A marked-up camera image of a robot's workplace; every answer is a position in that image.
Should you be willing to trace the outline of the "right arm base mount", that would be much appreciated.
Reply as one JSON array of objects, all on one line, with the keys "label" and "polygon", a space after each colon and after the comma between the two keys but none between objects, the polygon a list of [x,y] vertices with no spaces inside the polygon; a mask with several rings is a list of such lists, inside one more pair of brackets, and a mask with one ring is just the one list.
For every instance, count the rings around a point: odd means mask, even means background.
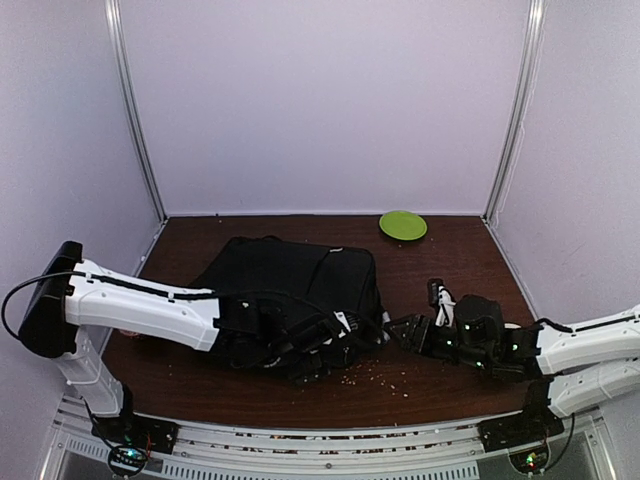
[{"label": "right arm base mount", "polygon": [[553,464],[549,440],[564,432],[563,420],[550,410],[549,381],[532,382],[521,411],[478,423],[486,453],[507,449],[512,467],[524,475],[541,475]]}]

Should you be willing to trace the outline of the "front aluminium rail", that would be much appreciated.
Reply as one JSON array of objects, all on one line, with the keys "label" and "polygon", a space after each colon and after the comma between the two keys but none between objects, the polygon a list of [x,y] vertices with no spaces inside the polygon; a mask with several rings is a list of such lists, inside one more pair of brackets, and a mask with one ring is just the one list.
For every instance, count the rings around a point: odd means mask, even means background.
[{"label": "front aluminium rail", "polygon": [[178,422],[169,453],[152,453],[142,479],[525,479],[516,463],[550,450],[544,479],[617,479],[599,411],[565,432],[488,451],[477,418],[366,429],[267,429]]}]

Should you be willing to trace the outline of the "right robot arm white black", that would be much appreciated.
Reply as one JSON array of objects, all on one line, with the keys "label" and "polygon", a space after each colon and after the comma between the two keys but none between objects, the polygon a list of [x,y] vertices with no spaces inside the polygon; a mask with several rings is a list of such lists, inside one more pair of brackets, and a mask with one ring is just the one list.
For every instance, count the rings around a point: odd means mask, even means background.
[{"label": "right robot arm white black", "polygon": [[639,308],[563,325],[541,318],[529,326],[504,321],[495,300],[440,298],[437,315],[408,315],[385,324],[405,351],[468,365],[489,377],[539,388],[513,419],[519,440],[535,440],[551,424],[639,387]]}]

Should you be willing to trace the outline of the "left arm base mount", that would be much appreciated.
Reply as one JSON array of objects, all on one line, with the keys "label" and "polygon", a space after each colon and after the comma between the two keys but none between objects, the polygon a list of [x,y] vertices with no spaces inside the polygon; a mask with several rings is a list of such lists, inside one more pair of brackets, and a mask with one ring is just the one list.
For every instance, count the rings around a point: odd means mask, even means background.
[{"label": "left arm base mount", "polygon": [[133,411],[133,393],[124,386],[123,408],[115,417],[98,417],[85,402],[91,433],[108,449],[106,463],[117,478],[140,474],[152,453],[172,454],[179,426],[169,420],[138,415]]}]

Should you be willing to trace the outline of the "black student backpack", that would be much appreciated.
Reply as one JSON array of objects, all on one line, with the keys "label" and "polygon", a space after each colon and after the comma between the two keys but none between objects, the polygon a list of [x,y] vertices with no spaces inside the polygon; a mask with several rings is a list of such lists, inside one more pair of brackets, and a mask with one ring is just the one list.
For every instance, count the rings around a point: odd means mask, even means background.
[{"label": "black student backpack", "polygon": [[[234,237],[191,282],[218,294],[211,349],[234,368],[283,368],[321,344],[350,347],[350,365],[386,344],[385,308],[366,249]],[[335,339],[334,311],[357,314],[361,333]]]}]

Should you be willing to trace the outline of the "green plate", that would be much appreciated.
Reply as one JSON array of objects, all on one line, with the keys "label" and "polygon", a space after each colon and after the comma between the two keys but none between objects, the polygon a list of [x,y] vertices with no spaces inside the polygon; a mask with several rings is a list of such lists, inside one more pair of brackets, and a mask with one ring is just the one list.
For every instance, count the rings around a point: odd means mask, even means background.
[{"label": "green plate", "polygon": [[416,241],[428,232],[427,222],[419,215],[408,211],[391,211],[379,219],[380,230],[399,241]]}]

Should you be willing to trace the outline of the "red patterned small bowl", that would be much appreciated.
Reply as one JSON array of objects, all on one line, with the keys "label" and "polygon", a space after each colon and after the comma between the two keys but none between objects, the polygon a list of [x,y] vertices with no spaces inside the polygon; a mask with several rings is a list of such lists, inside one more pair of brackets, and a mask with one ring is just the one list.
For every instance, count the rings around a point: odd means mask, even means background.
[{"label": "red patterned small bowl", "polygon": [[129,339],[134,339],[134,340],[144,339],[144,335],[141,334],[141,333],[138,333],[138,332],[133,332],[133,331],[129,331],[129,330],[122,330],[122,329],[118,330],[118,331],[119,331],[119,333],[121,335],[123,335],[124,337],[129,338]]}]

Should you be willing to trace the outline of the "left aluminium frame post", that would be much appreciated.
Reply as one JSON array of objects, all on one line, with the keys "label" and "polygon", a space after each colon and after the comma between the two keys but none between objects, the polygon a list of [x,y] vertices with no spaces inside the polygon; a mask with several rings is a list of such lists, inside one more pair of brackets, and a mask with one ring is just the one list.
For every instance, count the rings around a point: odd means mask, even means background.
[{"label": "left aluminium frame post", "polygon": [[117,0],[106,0],[104,5],[107,29],[114,52],[120,90],[124,102],[125,115],[133,143],[134,153],[140,166],[143,183],[149,195],[155,216],[160,224],[164,224],[168,220],[168,215],[151,165],[142,121],[136,102],[131,69],[127,55],[124,28],[122,24],[121,2]]}]

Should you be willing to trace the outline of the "right aluminium frame post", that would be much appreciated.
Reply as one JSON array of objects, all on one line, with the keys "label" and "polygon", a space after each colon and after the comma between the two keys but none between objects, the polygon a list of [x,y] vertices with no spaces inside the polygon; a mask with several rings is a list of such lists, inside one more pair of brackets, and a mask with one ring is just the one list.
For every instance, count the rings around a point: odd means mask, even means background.
[{"label": "right aluminium frame post", "polygon": [[518,142],[530,98],[531,85],[535,78],[537,68],[545,10],[546,1],[531,0],[529,2],[522,55],[511,113],[498,168],[483,215],[483,219],[488,225],[491,225],[497,219],[501,201],[506,194],[509,184],[512,164],[515,162],[517,155]]}]

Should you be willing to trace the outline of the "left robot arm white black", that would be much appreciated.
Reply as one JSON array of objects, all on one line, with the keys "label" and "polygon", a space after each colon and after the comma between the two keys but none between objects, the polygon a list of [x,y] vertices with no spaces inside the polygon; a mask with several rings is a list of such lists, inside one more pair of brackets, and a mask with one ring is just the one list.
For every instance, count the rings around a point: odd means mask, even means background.
[{"label": "left robot arm white black", "polygon": [[180,288],[108,270],[68,241],[29,281],[33,294],[17,337],[55,360],[89,411],[133,444],[143,421],[95,350],[90,327],[165,339],[241,368],[293,366],[306,379],[355,331],[343,290],[325,273],[334,256],[322,246],[234,239],[192,286]]}]

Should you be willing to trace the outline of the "aluminium frame post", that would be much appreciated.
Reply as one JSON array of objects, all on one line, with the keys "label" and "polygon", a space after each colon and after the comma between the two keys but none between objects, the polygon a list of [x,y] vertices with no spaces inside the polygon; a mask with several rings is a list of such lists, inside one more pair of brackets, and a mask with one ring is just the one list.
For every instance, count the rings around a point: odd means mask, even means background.
[{"label": "aluminium frame post", "polygon": [[164,224],[168,220],[168,215],[151,165],[142,121],[136,102],[131,69],[127,55],[124,28],[122,24],[121,2],[117,0],[106,0],[104,5],[107,29],[114,52],[120,90],[124,102],[125,115],[133,143],[134,153],[140,166],[143,183],[149,195],[155,216],[160,224]]},{"label": "aluminium frame post", "polygon": [[546,1],[531,0],[529,2],[522,55],[511,113],[498,168],[483,215],[483,219],[488,225],[491,225],[497,219],[501,201],[506,194],[509,184],[512,164],[515,162],[517,155],[518,142],[530,98],[531,85],[535,78],[537,68],[545,10]]}]

